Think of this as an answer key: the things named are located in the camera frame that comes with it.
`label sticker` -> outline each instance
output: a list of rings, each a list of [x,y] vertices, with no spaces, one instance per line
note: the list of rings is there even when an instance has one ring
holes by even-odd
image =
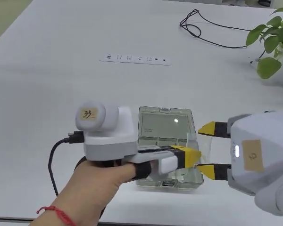
[[[92,120],[96,120],[97,116],[98,116],[98,109],[96,107],[83,108],[81,110],[80,120],[92,121]]]
[[[261,141],[243,140],[244,169],[252,172],[264,172]]]

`wrist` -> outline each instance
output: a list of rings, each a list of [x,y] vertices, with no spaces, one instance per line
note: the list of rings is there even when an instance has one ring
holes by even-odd
[[[58,196],[52,205],[64,211],[76,226],[96,226],[100,218],[99,208],[85,206],[74,197]]]

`black wire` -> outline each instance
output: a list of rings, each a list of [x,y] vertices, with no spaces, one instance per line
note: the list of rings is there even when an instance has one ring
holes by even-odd
[[[57,185],[56,185],[55,179],[54,179],[54,177],[53,177],[52,168],[51,168],[52,159],[53,159],[53,155],[54,155],[54,153],[55,153],[56,148],[57,148],[60,144],[62,144],[62,143],[68,143],[68,142],[69,142],[69,138],[64,138],[64,139],[58,141],[58,142],[52,147],[51,152],[50,152],[50,155],[49,155],[48,171],[49,171],[50,179],[51,179],[51,182],[52,182],[53,189],[55,190],[56,196],[58,196],[58,190],[57,190]]]
[[[51,165],[52,165],[52,159],[53,159],[53,155],[55,153],[55,150],[57,149],[57,147],[60,145],[60,144],[63,144],[63,143],[81,143],[82,141],[79,139],[80,136],[78,137],[74,137],[74,136],[70,136],[70,137],[67,137],[67,138],[64,138],[60,141],[58,141],[51,149],[50,151],[50,155],[49,155],[49,160],[48,160],[48,171],[49,171],[49,175],[50,175],[50,179],[51,179],[51,183],[52,183],[52,186],[53,186],[53,189],[55,191],[55,194],[56,196],[58,196],[58,189],[57,189],[57,185],[56,185],[56,181],[53,177],[53,173],[52,173],[52,168],[51,168]],[[78,167],[79,164],[81,164],[82,162],[86,161],[86,157],[83,157],[76,165],[76,167]],[[105,211],[106,208],[102,209],[102,211],[100,212],[100,218],[102,217],[104,211]]]
[[[218,44],[218,43],[209,41],[209,40],[207,40],[207,39],[201,38],[201,34],[202,34],[201,29],[200,29],[198,26],[194,25],[194,24],[188,24],[188,23],[187,23],[188,19],[189,19],[190,17],[196,15],[196,14],[198,14],[203,20],[209,22],[210,24],[213,24],[213,25],[216,25],[216,26],[219,26],[219,27],[224,27],[224,28],[230,28],[230,29],[235,29],[235,30],[241,30],[241,31],[250,32],[250,30],[247,30],[247,29],[238,28],[238,27],[229,27],[229,26],[224,26],[224,25],[220,25],[220,24],[216,24],[216,23],[214,23],[214,22],[211,22],[211,21],[207,20],[206,18],[204,18],[204,17],[201,15],[201,13],[199,12],[198,9],[194,9],[192,12],[190,12],[190,13],[186,16],[186,18],[183,19],[183,20],[180,22],[179,26],[182,27],[183,29],[185,29],[185,30],[186,30],[188,33],[190,33],[190,35],[192,35],[193,37],[198,38],[198,39],[200,39],[200,40],[203,40],[203,41],[205,41],[205,42],[211,43],[211,44],[216,45],[216,46],[220,46],[220,47],[223,47],[223,48],[246,48],[246,46],[238,46],[238,47],[224,46],[224,45],[221,45],[221,44]],[[195,33],[191,32],[191,31],[189,30],[189,28],[188,28],[189,26],[195,27],[195,28],[199,31],[199,35],[196,35]]]

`white table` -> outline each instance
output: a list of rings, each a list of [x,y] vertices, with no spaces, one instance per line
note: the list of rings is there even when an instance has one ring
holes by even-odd
[[[96,98],[132,107],[193,110],[197,128],[241,113],[283,109],[283,88],[263,86],[250,67],[262,51],[224,49],[178,24],[194,8],[216,23],[253,28],[272,10],[160,0],[34,0],[0,38],[0,217],[35,218],[55,198],[51,147],[75,130],[74,116]],[[203,37],[239,46],[246,32],[197,23]],[[172,66],[103,63],[108,52],[169,57]],[[53,171],[58,188],[83,155],[63,145]],[[229,141],[214,139],[211,160],[230,162]],[[206,180],[190,194],[123,185],[101,221],[179,226],[283,225],[252,197]]]

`black cable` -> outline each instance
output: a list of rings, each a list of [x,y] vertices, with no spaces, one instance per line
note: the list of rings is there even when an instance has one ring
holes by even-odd
[[[51,179],[51,182],[52,182],[53,189],[55,190],[56,196],[58,196],[58,190],[57,190],[57,185],[56,185],[55,179],[54,179],[54,177],[53,177],[51,165],[52,165],[52,159],[53,159],[53,155],[54,155],[54,153],[55,153],[56,148],[57,148],[60,144],[63,144],[63,143],[69,143],[69,138],[64,138],[64,139],[58,141],[58,142],[52,147],[51,152],[50,152],[50,155],[49,155],[49,160],[48,160],[48,171],[49,171],[50,179]]]
[[[180,22],[179,26],[182,27],[183,29],[185,29],[185,30],[186,30],[188,33],[190,33],[190,35],[192,35],[193,37],[198,38],[198,39],[200,39],[200,40],[203,40],[203,41],[205,41],[205,42],[211,43],[211,44],[216,45],[216,46],[220,46],[220,47],[223,47],[223,48],[246,48],[246,46],[238,46],[238,47],[224,46],[224,45],[221,45],[221,44],[218,44],[218,43],[215,43],[215,42],[212,42],[212,41],[209,41],[209,40],[207,40],[207,39],[202,38],[202,37],[201,37],[201,34],[202,34],[201,29],[200,29],[198,26],[194,25],[194,24],[188,24],[188,23],[187,23],[188,19],[189,19],[190,17],[196,15],[196,14],[198,14],[203,20],[209,22],[210,24],[213,24],[213,25],[216,25],[216,26],[219,26],[219,27],[224,27],[224,28],[230,28],[230,29],[235,29],[235,30],[241,30],[241,31],[250,32],[250,30],[247,30],[247,29],[238,28],[238,27],[229,27],[229,26],[224,26],[224,25],[220,25],[220,24],[216,24],[216,23],[214,23],[214,22],[211,22],[211,21],[207,20],[206,18],[204,18],[204,17],[201,15],[201,13],[199,12],[198,9],[194,9],[192,12],[190,12],[190,13],[186,16],[186,18],[183,19],[183,20]],[[191,32],[191,31],[189,30],[189,28],[188,28],[189,26],[192,26],[192,27],[196,28],[196,29],[199,31],[199,35],[196,35],[195,33]]]
[[[53,173],[52,173],[52,159],[53,159],[53,155],[55,153],[55,150],[57,149],[57,147],[63,143],[70,143],[70,144],[77,144],[77,143],[83,143],[84,142],[84,135],[83,135],[83,131],[75,131],[73,133],[68,134],[69,137],[64,138],[60,141],[58,141],[51,149],[50,151],[50,156],[49,156],[49,160],[48,160],[48,171],[49,171],[49,175],[50,175],[50,179],[51,179],[51,183],[53,186],[53,189],[55,191],[56,196],[58,196],[58,189],[57,189],[57,185],[56,185],[56,181],[55,178],[53,177]],[[76,165],[76,167],[78,167],[78,165],[84,161],[86,161],[86,157],[83,157],[78,164]],[[103,213],[105,211],[105,208],[101,211],[100,213],[100,218],[102,217]]]

